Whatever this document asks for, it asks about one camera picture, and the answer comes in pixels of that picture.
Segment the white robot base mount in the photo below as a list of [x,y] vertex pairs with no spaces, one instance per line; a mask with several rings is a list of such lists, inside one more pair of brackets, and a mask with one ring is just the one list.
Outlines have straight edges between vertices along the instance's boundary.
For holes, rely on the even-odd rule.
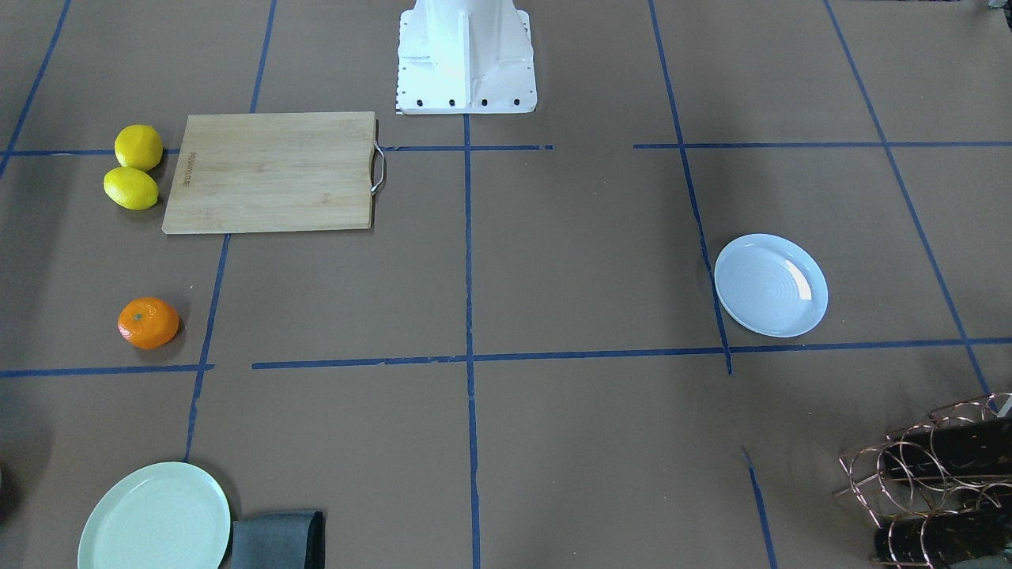
[[401,115],[538,107],[531,19],[513,1],[417,1],[398,19],[397,55]]

